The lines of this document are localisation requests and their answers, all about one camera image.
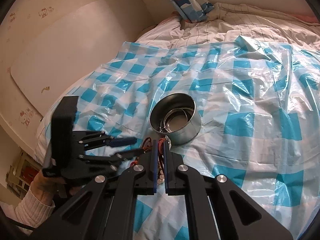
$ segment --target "metal ring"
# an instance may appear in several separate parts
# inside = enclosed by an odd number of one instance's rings
[[[163,119],[163,125],[164,125],[164,129],[167,130],[167,132],[175,132],[175,131],[171,131],[170,128],[167,127],[167,119],[173,114],[173,113],[176,113],[178,111],[182,111],[184,113],[184,115],[186,116],[186,124],[185,126],[187,125],[187,123],[189,122],[188,120],[188,116],[186,114],[186,112],[182,109],[182,108],[174,108],[172,110],[170,110],[164,117]]]

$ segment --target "black cable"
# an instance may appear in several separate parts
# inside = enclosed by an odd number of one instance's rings
[[[13,225],[8,217],[4,214],[0,206],[0,232],[1,239],[6,240],[27,240],[28,236],[22,232],[18,227]]]
[[[22,224],[22,223],[20,223],[20,222],[18,222],[16,220],[13,220],[13,219],[11,219],[9,217],[7,217],[7,219],[9,220],[10,223],[12,223],[12,224],[14,224],[14,225],[16,225],[18,227],[25,228],[25,229],[32,230],[32,231],[35,230],[35,228],[32,227],[32,226],[28,226],[28,225]]]

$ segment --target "metal bowl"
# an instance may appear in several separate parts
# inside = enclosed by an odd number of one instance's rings
[[[193,98],[175,93],[162,98],[152,109],[150,126],[157,133],[167,135],[172,145],[191,141],[201,129],[201,115]]]

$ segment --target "white bedsheet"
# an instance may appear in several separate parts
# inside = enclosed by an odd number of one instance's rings
[[[261,10],[245,4],[216,3],[207,22],[190,24],[173,15],[137,39],[137,43],[172,49],[186,45],[234,41],[239,35],[259,41],[287,42],[304,49],[320,50],[320,24],[306,23],[296,17]],[[85,77],[71,85],[58,99],[81,84]],[[46,153],[43,118],[37,130],[37,146],[33,158],[43,163]]]

